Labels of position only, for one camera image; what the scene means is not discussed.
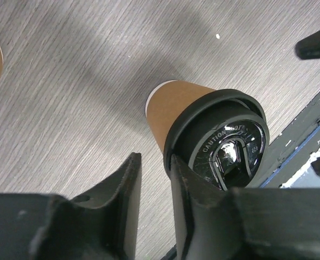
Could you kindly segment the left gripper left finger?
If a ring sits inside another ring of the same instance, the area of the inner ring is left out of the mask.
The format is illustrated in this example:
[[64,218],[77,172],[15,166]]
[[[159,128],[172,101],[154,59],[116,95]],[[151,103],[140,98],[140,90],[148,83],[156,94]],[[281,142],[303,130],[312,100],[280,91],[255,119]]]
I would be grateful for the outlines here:
[[142,182],[142,156],[131,153],[121,166],[72,202],[84,211],[89,243],[109,259],[134,259]]

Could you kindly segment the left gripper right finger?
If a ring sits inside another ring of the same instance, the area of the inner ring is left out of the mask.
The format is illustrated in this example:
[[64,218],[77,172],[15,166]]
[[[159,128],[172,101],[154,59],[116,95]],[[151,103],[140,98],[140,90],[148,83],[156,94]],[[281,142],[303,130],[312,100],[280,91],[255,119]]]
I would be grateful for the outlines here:
[[171,157],[170,180],[177,259],[246,259],[233,195],[201,178],[176,155]]

